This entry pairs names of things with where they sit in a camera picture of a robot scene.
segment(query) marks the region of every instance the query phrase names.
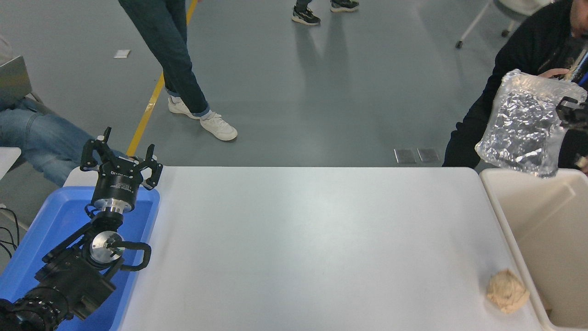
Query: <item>plastic bag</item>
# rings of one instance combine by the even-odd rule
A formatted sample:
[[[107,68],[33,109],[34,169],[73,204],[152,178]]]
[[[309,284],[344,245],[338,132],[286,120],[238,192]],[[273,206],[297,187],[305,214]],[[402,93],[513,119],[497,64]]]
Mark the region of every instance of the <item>plastic bag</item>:
[[[555,108],[563,97],[583,102],[586,90],[569,81],[529,75],[518,69],[508,72],[502,78],[476,152],[482,160],[501,168],[538,177],[555,176],[566,133]]]

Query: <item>black sneaker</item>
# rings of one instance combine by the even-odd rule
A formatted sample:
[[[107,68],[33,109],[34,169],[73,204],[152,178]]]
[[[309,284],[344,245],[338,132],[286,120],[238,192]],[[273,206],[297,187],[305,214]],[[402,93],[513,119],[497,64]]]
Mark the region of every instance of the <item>black sneaker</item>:
[[[320,18],[314,16],[314,14],[312,14],[312,11],[308,9],[308,7],[306,7],[303,11],[298,11],[296,10],[296,7],[294,7],[294,10],[292,11],[292,20],[294,22],[306,25],[320,24]]]
[[[359,2],[350,0],[331,0],[332,12],[354,12],[359,9]]]

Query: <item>hand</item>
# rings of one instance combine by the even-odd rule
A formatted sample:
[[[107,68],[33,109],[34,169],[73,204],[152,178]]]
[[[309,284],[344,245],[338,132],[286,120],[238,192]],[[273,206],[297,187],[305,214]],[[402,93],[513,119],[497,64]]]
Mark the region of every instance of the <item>hand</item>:
[[[580,171],[588,175],[588,157],[580,157],[576,162],[576,167],[580,168]]]
[[[564,68],[549,69],[546,72],[540,74],[539,77],[551,78],[553,76],[565,75],[569,71],[569,69]]]

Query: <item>person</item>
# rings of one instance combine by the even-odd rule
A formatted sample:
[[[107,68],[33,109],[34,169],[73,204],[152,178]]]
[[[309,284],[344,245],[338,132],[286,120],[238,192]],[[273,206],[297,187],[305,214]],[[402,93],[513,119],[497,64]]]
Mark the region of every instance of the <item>person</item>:
[[[306,25],[319,25],[320,18],[316,17],[308,8],[312,0],[296,0],[296,5],[292,11],[292,20],[294,22]],[[332,12],[353,12],[359,9],[359,2],[353,0],[331,0]]]
[[[486,130],[492,102],[502,77],[513,69],[531,75],[552,77],[567,72],[558,67],[558,54],[568,37],[581,38],[588,32],[588,1],[561,0],[538,10],[525,20],[498,52],[495,67],[482,95],[456,124],[445,151],[444,167],[475,168],[480,157],[475,151]],[[569,130],[559,154],[560,168],[576,168],[575,163],[588,154],[588,136]],[[588,173],[588,167],[581,169]]]
[[[13,58],[10,44],[0,35],[0,65]],[[8,103],[0,98],[5,105],[0,109],[0,146],[20,148],[23,160],[17,164],[27,161],[46,179],[63,186],[69,173],[80,166],[83,146],[93,137],[33,99]]]
[[[139,34],[163,68],[168,108],[199,120],[216,138],[229,141],[237,130],[213,112],[204,97],[188,54],[185,0],[119,0]]]

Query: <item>concrete floor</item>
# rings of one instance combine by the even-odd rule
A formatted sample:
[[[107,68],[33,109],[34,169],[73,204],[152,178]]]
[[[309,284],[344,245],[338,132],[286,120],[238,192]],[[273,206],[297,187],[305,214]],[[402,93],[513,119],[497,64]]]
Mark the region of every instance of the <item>concrete floor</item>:
[[[239,137],[219,141],[171,114],[163,92],[137,155],[153,143],[167,166],[440,166],[416,149],[442,160],[505,43],[509,19],[490,8],[455,48],[485,3],[369,0],[333,14],[316,0],[322,24],[307,27],[290,20],[294,0],[203,1],[188,26],[194,72]],[[116,1],[4,0],[0,34],[24,56],[47,106],[92,135],[112,127],[109,145],[126,151],[161,67]],[[114,59],[119,49],[129,57]],[[413,151],[417,163],[399,164],[394,149]],[[30,224],[56,189],[25,164],[0,181],[0,202]]]

